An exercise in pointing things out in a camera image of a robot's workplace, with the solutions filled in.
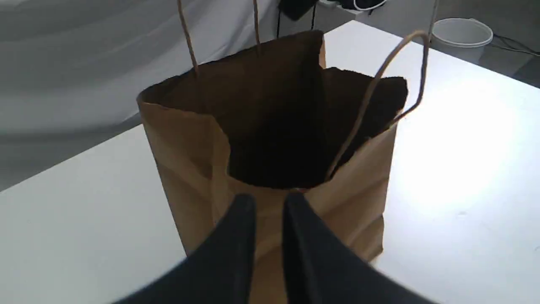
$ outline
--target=white bucket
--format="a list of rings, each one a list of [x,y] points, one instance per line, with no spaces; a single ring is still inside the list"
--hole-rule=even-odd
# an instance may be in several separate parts
[[[431,46],[448,55],[477,64],[493,40],[489,26],[475,19],[448,18],[433,25]]]

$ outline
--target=paper bag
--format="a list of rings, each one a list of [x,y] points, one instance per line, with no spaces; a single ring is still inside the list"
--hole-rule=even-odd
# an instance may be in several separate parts
[[[418,35],[404,39],[393,56]],[[396,122],[418,105],[421,94],[396,117],[407,97],[406,82],[381,79],[393,56],[375,78],[322,69],[322,37],[319,31],[302,32],[201,65],[192,56],[193,70],[138,97],[188,254],[210,234],[234,195],[255,197],[252,303],[286,303],[281,215],[292,189],[304,189],[317,214],[359,257],[371,260],[382,251]],[[424,47],[421,92],[426,60]]]

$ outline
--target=white cable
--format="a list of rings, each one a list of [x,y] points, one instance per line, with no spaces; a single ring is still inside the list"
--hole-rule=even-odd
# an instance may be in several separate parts
[[[361,8],[359,8],[359,7],[356,5],[356,0],[353,0],[353,4],[354,4],[354,7],[356,8],[356,10],[358,10],[358,11],[371,11],[371,10],[376,9],[376,8],[380,7],[381,5],[385,4],[386,1],[388,1],[388,0],[382,0],[381,3],[379,3],[379,4],[377,4],[377,5],[373,5],[372,7],[366,8],[366,9],[361,9]]]

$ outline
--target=white table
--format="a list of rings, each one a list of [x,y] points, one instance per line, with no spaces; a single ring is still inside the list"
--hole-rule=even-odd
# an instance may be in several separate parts
[[[325,39],[329,67],[369,75],[400,40],[358,22]],[[386,73],[408,104],[420,60],[412,44]],[[539,117],[540,90],[431,51],[374,265],[443,303],[539,303]],[[107,303],[184,258],[141,126],[0,193],[0,241],[2,303]]]

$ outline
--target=gray floor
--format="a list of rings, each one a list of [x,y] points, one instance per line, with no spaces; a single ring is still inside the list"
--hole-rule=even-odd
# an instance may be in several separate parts
[[[436,19],[449,17],[477,19],[540,51],[539,0],[440,0]],[[540,87],[540,57],[487,47],[480,65]]]

